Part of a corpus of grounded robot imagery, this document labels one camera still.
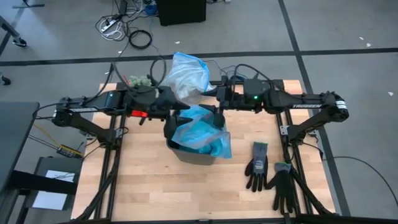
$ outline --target floor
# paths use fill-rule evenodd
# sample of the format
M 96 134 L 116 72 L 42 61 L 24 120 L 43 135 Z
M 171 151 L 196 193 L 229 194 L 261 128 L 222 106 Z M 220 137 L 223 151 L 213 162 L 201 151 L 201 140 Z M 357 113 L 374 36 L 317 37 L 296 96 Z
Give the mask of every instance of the floor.
M 0 0 L 0 15 L 28 43 L 24 49 L 8 38 L 0 44 L 0 72 L 12 80 L 11 86 L 0 86 L 0 100 L 46 105 L 63 96 L 94 95 L 106 78 L 107 61 L 116 60 L 127 43 L 104 40 L 94 28 L 101 16 L 111 12 L 112 0 L 35 0 L 30 3 L 45 3 L 45 7 L 11 9 L 20 2 Z M 394 0 L 232 0 L 207 5 L 202 23 L 162 27 L 158 18 L 145 18 L 133 24 L 151 28 L 153 44 L 162 55 L 197 54 L 221 67 L 247 63 L 271 78 L 300 80 L 309 93 L 336 91 L 346 100 L 350 118 L 327 124 L 329 144 L 325 137 L 320 144 L 324 150 L 330 145 L 325 168 L 330 170 L 336 207 L 345 215 L 398 219 L 398 205 L 371 168 L 351 159 L 336 159 L 336 167 L 330 161 L 330 156 L 362 159 L 398 194 L 398 97 L 389 94 L 398 93 L 397 23 L 398 1 Z M 4 37 L 0 30 L 0 40 Z M 137 44 L 145 41 L 143 36 L 136 40 Z M 118 59 L 121 73 L 146 75 L 151 61 L 141 56 L 147 55 L 157 55 L 155 48 L 128 46 Z M 208 66 L 211 79 L 219 80 L 214 62 Z M 248 70 L 242 73 L 253 76 Z M 52 111 L 47 108 L 40 115 L 49 116 Z M 58 128 L 48 121 L 36 124 L 67 146 L 78 147 L 83 141 L 75 129 Z M 45 137 L 36 129 L 31 134 Z M 40 156 L 59 155 L 28 140 L 17 168 L 32 172 Z M 26 223 L 64 222 L 69 215 L 70 210 L 31 210 Z

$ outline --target black work glove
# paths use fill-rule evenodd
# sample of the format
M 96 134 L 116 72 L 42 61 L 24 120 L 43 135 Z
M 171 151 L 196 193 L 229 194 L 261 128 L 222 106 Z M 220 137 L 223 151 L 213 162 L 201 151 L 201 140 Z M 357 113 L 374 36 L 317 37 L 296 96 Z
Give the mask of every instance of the black work glove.
M 290 170 L 292 165 L 284 162 L 275 164 L 276 174 L 274 178 L 266 185 L 269 190 L 276 186 L 276 194 L 273 209 L 276 211 L 280 207 L 280 213 L 285 213 L 285 202 L 289 213 L 293 212 L 294 194 L 293 186 L 290 178 Z
M 250 176 L 246 188 L 256 192 L 262 191 L 262 186 L 267 184 L 268 158 L 267 158 L 267 143 L 255 142 L 253 145 L 253 159 L 246 166 L 244 175 Z

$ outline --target wooden tabletop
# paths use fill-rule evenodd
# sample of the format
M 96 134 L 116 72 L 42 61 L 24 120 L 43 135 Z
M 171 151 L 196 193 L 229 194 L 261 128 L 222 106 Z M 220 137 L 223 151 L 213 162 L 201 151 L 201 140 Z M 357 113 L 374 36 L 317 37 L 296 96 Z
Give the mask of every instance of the wooden tabletop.
M 284 80 L 284 84 L 288 92 L 302 93 L 298 80 Z M 106 90 L 115 88 L 116 84 L 109 84 Z M 236 91 L 241 91 L 241 87 L 237 86 Z M 215 98 L 203 103 L 217 105 Z M 230 110 L 224 115 L 231 133 L 233 157 L 217 158 L 210 166 L 180 161 L 166 146 L 164 123 L 159 120 L 146 121 L 139 126 L 139 118 L 128 118 L 126 127 L 130 132 L 123 137 L 112 221 L 281 217 L 279 211 L 272 209 L 275 190 L 256 193 L 246 190 L 248 177 L 244 175 L 244 169 L 252 159 L 254 141 L 268 143 L 268 181 L 275 174 L 274 163 L 283 161 L 276 116 L 264 111 L 254 114 Z M 307 110 L 291 110 L 291 115 L 294 124 L 309 117 Z M 96 113 L 93 122 L 108 128 L 110 117 Z M 310 137 L 304 142 L 316 145 Z M 98 143 L 90 145 L 85 153 L 96 146 Z M 308 186 L 319 201 L 334 212 L 318 151 L 306 145 L 299 146 L 299 150 Z M 72 218 L 84 211 L 97 192 L 103 158 L 104 149 L 98 149 L 85 159 Z M 301 195 L 299 191 L 301 208 L 305 211 Z M 107 198 L 108 193 L 104 196 L 103 214 Z

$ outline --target clear plastic bag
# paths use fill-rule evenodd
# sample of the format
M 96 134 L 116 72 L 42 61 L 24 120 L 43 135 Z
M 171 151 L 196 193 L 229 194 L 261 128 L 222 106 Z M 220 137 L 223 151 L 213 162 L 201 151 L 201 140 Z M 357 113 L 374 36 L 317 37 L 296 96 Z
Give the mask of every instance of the clear plastic bag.
M 229 159 L 231 136 L 226 126 L 219 129 L 214 126 L 214 114 L 198 105 L 191 105 L 189 110 L 181 110 L 180 116 L 193 121 L 177 128 L 172 141 L 180 144 L 180 150 L 213 157 Z
M 181 102 L 197 104 L 203 99 L 200 93 L 214 89 L 209 84 L 209 76 L 209 69 L 202 60 L 176 52 L 172 69 L 162 84 L 170 86 Z

